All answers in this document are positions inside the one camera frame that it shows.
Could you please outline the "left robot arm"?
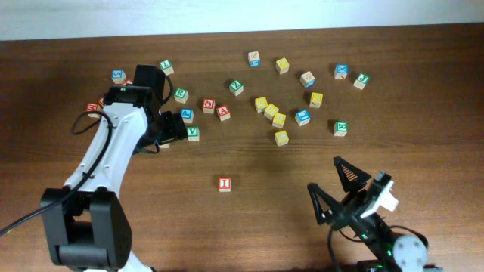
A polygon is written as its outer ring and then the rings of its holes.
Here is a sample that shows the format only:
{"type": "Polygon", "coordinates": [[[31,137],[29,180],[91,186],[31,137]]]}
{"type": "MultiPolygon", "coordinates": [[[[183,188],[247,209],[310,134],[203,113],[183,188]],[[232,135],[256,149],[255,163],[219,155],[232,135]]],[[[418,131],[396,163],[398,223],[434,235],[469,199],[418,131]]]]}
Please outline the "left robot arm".
{"type": "Polygon", "coordinates": [[[132,229],[119,201],[129,161],[159,153],[187,138],[178,113],[161,112],[170,78],[158,67],[138,65],[133,83],[113,85],[94,123],[97,132],[77,169],[61,189],[40,200],[53,264],[73,271],[149,271],[132,251],[132,229]]]}

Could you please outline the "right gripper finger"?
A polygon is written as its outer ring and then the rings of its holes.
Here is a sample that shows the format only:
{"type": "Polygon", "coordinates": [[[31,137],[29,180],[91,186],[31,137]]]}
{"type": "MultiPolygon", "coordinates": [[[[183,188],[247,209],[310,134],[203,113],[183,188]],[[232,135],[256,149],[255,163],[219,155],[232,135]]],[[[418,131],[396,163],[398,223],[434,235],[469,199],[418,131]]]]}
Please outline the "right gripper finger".
{"type": "Polygon", "coordinates": [[[371,179],[371,175],[355,167],[342,157],[334,157],[334,166],[340,178],[343,190],[348,192],[357,192],[363,189],[371,179]]]}
{"type": "Polygon", "coordinates": [[[319,225],[333,224],[340,211],[340,204],[315,183],[309,183],[307,189],[317,223],[319,225]]]}

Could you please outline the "red I block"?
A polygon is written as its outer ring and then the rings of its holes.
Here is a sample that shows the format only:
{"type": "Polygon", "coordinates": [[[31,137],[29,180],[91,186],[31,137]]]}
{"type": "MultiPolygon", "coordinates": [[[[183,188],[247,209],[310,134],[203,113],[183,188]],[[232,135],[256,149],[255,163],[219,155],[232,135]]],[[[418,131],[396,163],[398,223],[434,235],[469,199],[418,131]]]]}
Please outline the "red I block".
{"type": "Polygon", "coordinates": [[[219,178],[218,189],[220,192],[231,191],[231,179],[227,177],[219,178]]]}

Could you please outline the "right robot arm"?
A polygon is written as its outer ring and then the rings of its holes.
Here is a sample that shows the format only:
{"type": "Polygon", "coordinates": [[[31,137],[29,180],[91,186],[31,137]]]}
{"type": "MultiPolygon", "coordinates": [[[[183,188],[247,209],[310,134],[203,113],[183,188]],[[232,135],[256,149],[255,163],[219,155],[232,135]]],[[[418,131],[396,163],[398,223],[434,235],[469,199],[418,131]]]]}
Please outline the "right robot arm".
{"type": "Polygon", "coordinates": [[[371,177],[339,156],[334,157],[334,166],[346,193],[343,200],[335,200],[315,183],[308,184],[307,189],[317,223],[330,226],[327,247],[335,270],[340,271],[341,266],[331,240],[333,233],[345,227],[355,233],[351,241],[365,244],[375,256],[374,260],[358,261],[357,271],[443,270],[427,263],[429,243],[423,234],[399,225],[389,226],[377,214],[380,207],[393,212],[399,204],[392,195],[394,181],[390,175],[379,172],[371,177]]]}

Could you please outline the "yellow C block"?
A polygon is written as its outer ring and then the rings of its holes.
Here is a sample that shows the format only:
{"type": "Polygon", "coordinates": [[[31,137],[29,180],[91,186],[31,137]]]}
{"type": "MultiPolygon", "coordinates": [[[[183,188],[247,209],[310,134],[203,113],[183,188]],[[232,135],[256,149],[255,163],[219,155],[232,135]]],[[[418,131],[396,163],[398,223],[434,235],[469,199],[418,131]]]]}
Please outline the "yellow C block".
{"type": "Polygon", "coordinates": [[[284,146],[288,144],[289,142],[289,136],[285,130],[278,131],[275,133],[275,143],[278,146],[284,146]]]}

